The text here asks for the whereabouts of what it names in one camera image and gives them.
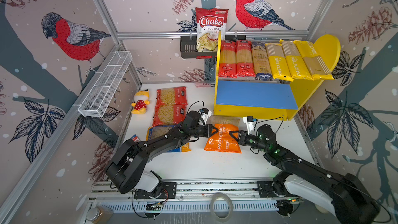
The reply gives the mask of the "orange Pastatime macaroni bag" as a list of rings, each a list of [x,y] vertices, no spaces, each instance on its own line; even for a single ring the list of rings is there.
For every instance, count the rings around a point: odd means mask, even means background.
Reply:
[[[240,119],[228,116],[211,116],[208,123],[218,129],[204,147],[205,151],[241,153],[238,142],[230,136],[230,131],[239,130]]]

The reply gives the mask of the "red spaghetti bag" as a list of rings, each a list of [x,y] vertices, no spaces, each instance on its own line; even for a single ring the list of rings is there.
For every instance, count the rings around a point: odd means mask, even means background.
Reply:
[[[236,74],[236,43],[230,40],[221,42],[219,77],[237,78]]]
[[[251,41],[236,41],[236,74],[238,77],[255,77]]]

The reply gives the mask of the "dark blue spaghetti bag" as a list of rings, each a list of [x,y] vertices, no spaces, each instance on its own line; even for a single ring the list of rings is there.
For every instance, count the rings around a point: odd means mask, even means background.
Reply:
[[[251,51],[256,80],[273,81],[274,79],[271,72],[265,43],[261,41],[253,41],[251,43]]]

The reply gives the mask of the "yellow Pastatime spaghetti bag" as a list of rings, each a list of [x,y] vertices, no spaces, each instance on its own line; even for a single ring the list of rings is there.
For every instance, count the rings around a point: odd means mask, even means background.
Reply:
[[[295,40],[293,43],[296,45],[313,80],[334,80],[331,71],[312,42]]]
[[[280,40],[279,43],[282,45],[284,56],[286,58],[289,72],[293,80],[313,80],[299,50],[292,41]]]
[[[265,48],[273,78],[292,82],[293,78],[291,77],[282,45],[277,43],[266,43]]]

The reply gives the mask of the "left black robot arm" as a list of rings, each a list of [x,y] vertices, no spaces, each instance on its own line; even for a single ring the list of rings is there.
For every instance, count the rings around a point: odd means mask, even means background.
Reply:
[[[145,171],[147,163],[191,142],[192,137],[211,138],[218,132],[199,112],[190,111],[182,122],[162,136],[144,142],[125,141],[105,167],[105,174],[121,194],[137,189],[157,197],[163,191],[163,180],[158,174]]]

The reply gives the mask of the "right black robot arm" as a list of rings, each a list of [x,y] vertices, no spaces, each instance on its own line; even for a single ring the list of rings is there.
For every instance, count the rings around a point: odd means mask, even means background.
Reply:
[[[231,131],[230,136],[239,145],[259,150],[268,163],[281,170],[273,179],[277,195],[309,200],[342,224],[371,224],[380,213],[377,201],[356,176],[334,173],[298,157],[277,143],[270,125],[261,126],[255,135],[240,130]]]

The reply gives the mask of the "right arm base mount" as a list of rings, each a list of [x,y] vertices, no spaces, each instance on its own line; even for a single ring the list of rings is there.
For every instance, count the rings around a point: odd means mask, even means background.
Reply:
[[[257,181],[256,191],[260,198],[298,198],[299,196],[289,193],[285,187],[285,182],[290,173],[280,172],[270,180]]]

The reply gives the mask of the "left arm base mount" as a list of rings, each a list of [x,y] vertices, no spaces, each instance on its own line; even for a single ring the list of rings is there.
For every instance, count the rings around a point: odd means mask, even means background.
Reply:
[[[143,172],[140,181],[134,188],[135,200],[168,200],[175,199],[177,183],[164,181],[154,171]]]

